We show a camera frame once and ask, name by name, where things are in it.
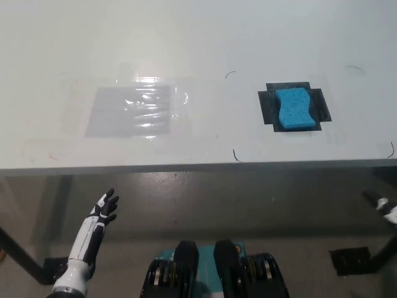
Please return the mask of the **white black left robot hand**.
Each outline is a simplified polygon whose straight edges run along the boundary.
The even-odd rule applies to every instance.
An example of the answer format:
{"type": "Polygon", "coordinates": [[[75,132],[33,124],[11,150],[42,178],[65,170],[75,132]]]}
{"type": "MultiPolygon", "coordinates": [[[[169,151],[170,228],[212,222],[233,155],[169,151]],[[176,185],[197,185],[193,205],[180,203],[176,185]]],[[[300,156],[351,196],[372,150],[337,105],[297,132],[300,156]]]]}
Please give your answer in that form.
{"type": "Polygon", "coordinates": [[[113,188],[107,191],[84,219],[73,243],[69,260],[80,260],[88,265],[95,263],[105,228],[117,217],[115,211],[119,197],[114,196],[114,192],[113,188]]]}

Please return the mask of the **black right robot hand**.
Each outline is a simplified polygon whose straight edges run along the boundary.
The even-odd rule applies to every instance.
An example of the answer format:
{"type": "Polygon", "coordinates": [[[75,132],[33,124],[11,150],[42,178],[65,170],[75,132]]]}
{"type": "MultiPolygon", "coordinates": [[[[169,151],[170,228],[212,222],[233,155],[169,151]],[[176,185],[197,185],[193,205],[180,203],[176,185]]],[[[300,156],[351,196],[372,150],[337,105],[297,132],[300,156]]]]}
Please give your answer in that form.
{"type": "Polygon", "coordinates": [[[364,198],[391,225],[396,226],[396,202],[374,190],[365,190],[364,198]]]}

